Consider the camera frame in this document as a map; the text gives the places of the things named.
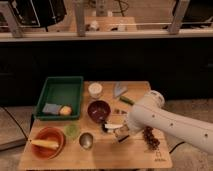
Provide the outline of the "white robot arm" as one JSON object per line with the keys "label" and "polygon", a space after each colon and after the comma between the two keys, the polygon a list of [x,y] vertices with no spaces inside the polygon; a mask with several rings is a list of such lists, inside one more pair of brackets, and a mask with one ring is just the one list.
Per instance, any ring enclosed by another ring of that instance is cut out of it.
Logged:
{"label": "white robot arm", "polygon": [[164,97],[150,90],[136,101],[126,123],[132,132],[154,127],[213,155],[213,123],[184,117],[163,109]]}

